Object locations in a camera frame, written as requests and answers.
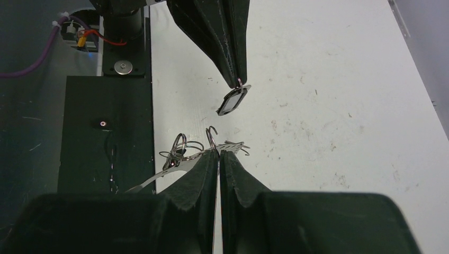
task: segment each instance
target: black cylinder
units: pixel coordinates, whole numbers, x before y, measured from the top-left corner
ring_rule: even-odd
[[[105,15],[103,18],[105,36],[112,40],[129,41],[143,32],[141,9],[126,15]]]

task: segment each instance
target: white table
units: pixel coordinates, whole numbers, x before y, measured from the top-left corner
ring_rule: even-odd
[[[448,252],[449,142],[387,0],[252,0],[253,87],[223,117],[229,89],[212,61],[166,4],[150,13],[156,151],[180,132],[207,144],[213,125],[218,143],[251,147],[239,159],[270,189],[385,194],[423,252]]]

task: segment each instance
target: cable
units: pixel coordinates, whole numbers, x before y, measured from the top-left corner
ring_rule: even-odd
[[[120,42],[113,42],[113,41],[110,41],[110,40],[106,39],[103,35],[101,35],[97,30],[94,30],[94,29],[92,29],[92,30],[81,30],[81,31],[79,31],[79,32],[84,32],[84,34],[83,34],[83,36],[81,36],[81,37],[79,38],[79,41],[78,41],[78,47],[83,47],[83,46],[84,46],[84,44],[86,43],[86,37],[87,37],[88,35],[90,35],[90,34],[96,34],[99,38],[103,39],[103,41],[105,41],[105,42],[107,42],[107,43],[109,43],[109,44],[111,44],[111,45],[115,45],[115,46],[124,46],[124,45],[127,44],[127,42],[126,42],[126,41],[123,42],[123,40],[120,40]]]
[[[86,23],[84,23],[81,19],[79,19],[75,16],[70,16],[70,19],[81,24],[84,27],[84,29],[87,29],[87,30],[91,29]],[[48,38],[47,44],[45,45],[45,48],[44,48],[41,56],[36,60],[36,62],[34,62],[32,65],[28,66],[27,68],[25,68],[23,70],[16,71],[16,72],[11,72],[11,73],[0,72],[0,78],[18,78],[18,77],[25,76],[28,73],[36,70],[43,63],[45,58],[47,57],[48,52],[50,51],[51,45],[53,44],[53,41],[55,40],[56,34],[58,33],[58,31],[60,29],[60,26],[64,22],[67,22],[67,21],[69,21],[69,19],[66,16],[64,16],[58,20],[59,26],[55,25],[55,27],[51,30],[50,37]],[[98,48],[98,42],[95,39],[94,39],[94,43],[95,43],[95,46]]]

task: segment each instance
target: yellow connector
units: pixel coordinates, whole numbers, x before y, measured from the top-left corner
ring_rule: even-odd
[[[80,48],[84,47],[84,44],[86,44],[86,40],[87,40],[86,37],[81,36],[81,38],[79,38],[79,40],[78,40],[78,47],[80,47]]]

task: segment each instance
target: red wire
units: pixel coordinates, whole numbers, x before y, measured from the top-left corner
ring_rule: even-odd
[[[120,40],[120,42],[113,42],[113,41],[110,41],[110,40],[106,39],[104,36],[102,36],[97,30],[93,30],[93,29],[92,29],[92,30],[87,30],[87,31],[83,30],[83,31],[84,31],[83,37],[87,37],[89,34],[94,33],[94,34],[97,35],[99,38],[103,39],[103,41],[105,41],[105,42],[107,42],[107,43],[109,43],[109,44],[111,44],[111,45],[115,45],[115,46],[124,46],[124,45],[127,44],[127,42],[126,42],[126,41],[123,42],[123,40]]]

